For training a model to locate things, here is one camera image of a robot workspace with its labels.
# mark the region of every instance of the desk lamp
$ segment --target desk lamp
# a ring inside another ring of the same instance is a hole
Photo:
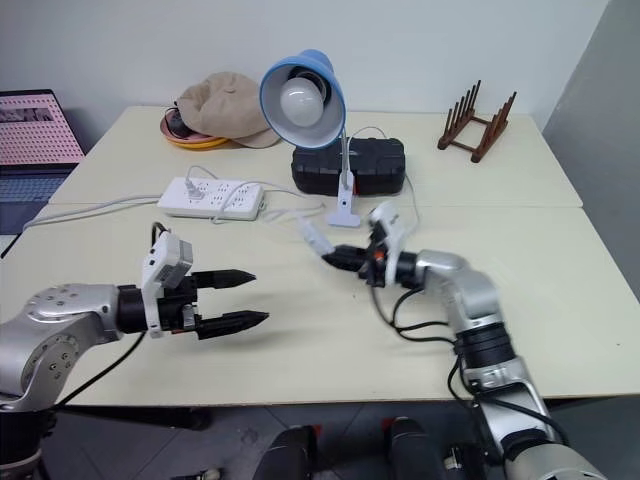
[[[260,84],[260,105],[271,128],[298,147],[324,148],[342,134],[338,205],[327,222],[360,226],[360,217],[351,212],[354,178],[345,130],[347,110],[329,58],[319,50],[304,50],[276,62]]]

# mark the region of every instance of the laptop keyboard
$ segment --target laptop keyboard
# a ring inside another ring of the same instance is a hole
[[[0,202],[46,202],[65,177],[0,178]]]

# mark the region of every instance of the black cylindrical joint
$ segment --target black cylindrical joint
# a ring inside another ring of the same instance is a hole
[[[529,430],[510,433],[504,437],[500,443],[504,450],[504,458],[513,462],[518,455],[525,450],[551,442],[542,430],[531,428]]]
[[[418,255],[410,252],[402,252],[398,257],[396,266],[396,282],[405,288],[419,287],[422,278],[416,278],[416,260]]]
[[[482,368],[515,358],[504,323],[492,323],[457,335],[456,349],[467,368]]]
[[[147,320],[144,314],[142,292],[135,285],[118,287],[118,315],[116,325],[124,333],[144,332],[147,330]]]
[[[50,418],[47,410],[0,411],[0,465],[21,462],[38,453]]]

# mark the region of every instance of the laptop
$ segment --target laptop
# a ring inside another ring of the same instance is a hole
[[[51,90],[0,92],[0,234],[18,234],[84,158]]]

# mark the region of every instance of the black cable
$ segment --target black cable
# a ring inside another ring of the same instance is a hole
[[[89,388],[91,385],[93,385],[94,383],[96,383],[98,380],[100,380],[102,377],[104,377],[107,373],[109,373],[111,370],[113,370],[114,368],[116,368],[118,365],[120,365],[122,362],[124,362],[127,357],[129,355],[131,355],[133,353],[133,351],[138,348],[138,345],[140,345],[140,343],[142,342],[142,340],[144,339],[144,336],[147,334],[147,332],[142,332],[138,338],[136,339],[135,342],[133,342],[133,345],[131,345],[129,347],[129,349],[124,352],[122,354],[122,356],[120,358],[118,358],[115,362],[113,362],[111,365],[109,365],[107,368],[105,368],[104,370],[102,370],[100,373],[98,373],[96,376],[94,376],[93,378],[91,378],[90,380],[86,381],[85,383],[83,383],[82,385],[80,385],[78,388],[76,388],[73,392],[71,392],[69,395],[67,395],[66,397],[64,397],[62,400],[60,400],[56,405],[55,405],[55,409],[58,410],[62,407],[64,407],[67,403],[69,403],[71,400],[73,400],[75,397],[77,397],[78,395],[80,395],[82,392],[84,392],[87,388]]]
[[[469,385],[467,385],[467,382],[464,381],[464,375],[462,374],[462,355],[458,355],[458,358],[460,359],[460,368],[458,369],[458,373],[460,374],[460,383],[462,384],[464,389],[467,391],[467,393],[471,395],[475,400],[476,393],[473,390],[471,390]]]
[[[456,357],[456,361],[453,364],[453,367],[451,367],[451,370],[449,371],[449,375],[447,375],[447,388],[449,389],[449,393],[451,393],[451,396],[456,400],[456,402],[458,402],[460,405],[462,405],[465,409],[468,410],[469,405],[467,404],[466,400],[464,400],[460,395],[458,395],[456,391],[453,389],[453,377],[456,376],[457,370],[461,370],[460,369],[461,362],[462,360],[460,359],[460,357]]]
[[[541,413],[538,413],[538,412],[536,412],[534,410],[531,410],[529,408],[522,407],[520,405],[516,405],[515,403],[505,402],[504,400],[499,400],[499,399],[493,398],[493,397],[480,397],[479,401],[480,402],[485,402],[485,403],[490,403],[490,404],[496,405],[498,407],[508,408],[508,409],[513,410],[515,412],[519,412],[519,413],[522,413],[524,415],[528,415],[530,417],[533,417],[536,420],[540,420],[541,422],[549,425],[551,428],[553,428],[558,433],[558,436],[560,437],[560,441],[562,442],[563,445],[566,445],[567,447],[569,446],[569,436],[567,435],[567,432],[554,419],[552,419],[550,417],[547,417],[546,415],[543,415]]]
[[[2,253],[0,253],[0,260],[2,260],[4,257],[7,256],[7,253],[9,253],[9,250],[11,250],[11,248],[15,245],[15,243],[18,241],[18,239],[22,236],[22,232],[20,232],[18,235],[16,235],[15,237],[13,237],[13,240],[11,240],[11,242],[9,243],[9,245],[7,245],[7,248],[5,248],[3,250]]]
[[[416,293],[420,293],[423,291],[424,291],[424,287],[416,287],[400,295],[400,298],[396,301],[396,304],[393,306],[393,313],[391,314],[391,325],[393,325],[394,327],[397,325],[398,310],[400,309],[400,305],[402,305],[407,298],[410,298],[414,296]]]
[[[162,232],[166,232],[167,228],[162,225],[160,222],[153,222],[151,224],[151,246],[153,247],[153,245],[156,243],[156,232],[160,231],[160,233]]]
[[[396,325],[396,319],[397,319],[397,315],[398,315],[398,309],[400,308],[400,305],[402,305],[402,303],[409,297],[411,297],[412,295],[415,295],[416,293],[419,293],[422,291],[422,288],[414,288],[413,290],[410,290],[409,292],[404,293],[395,303],[394,307],[393,307],[393,317],[391,320],[389,320],[387,318],[387,315],[384,313],[384,311],[382,310],[382,306],[380,305],[380,299],[378,298],[378,294],[376,292],[376,289],[374,286],[369,285],[369,292],[371,293],[371,300],[373,302],[373,306],[376,309],[376,312],[378,313],[378,316],[384,321],[384,323],[386,323],[387,325],[389,325],[391,328],[393,328],[393,330],[396,332],[396,334],[403,338],[404,340],[407,340],[409,342],[445,342],[445,343],[449,343],[450,345],[455,345],[455,342],[453,340],[451,340],[450,338],[446,338],[446,337],[410,337],[408,335],[404,335],[404,332],[406,331],[411,331],[411,330],[417,330],[419,328],[423,328],[423,327],[430,327],[432,325],[448,325],[446,322],[423,322],[423,323],[419,323],[417,325],[411,325],[408,327],[398,327]]]

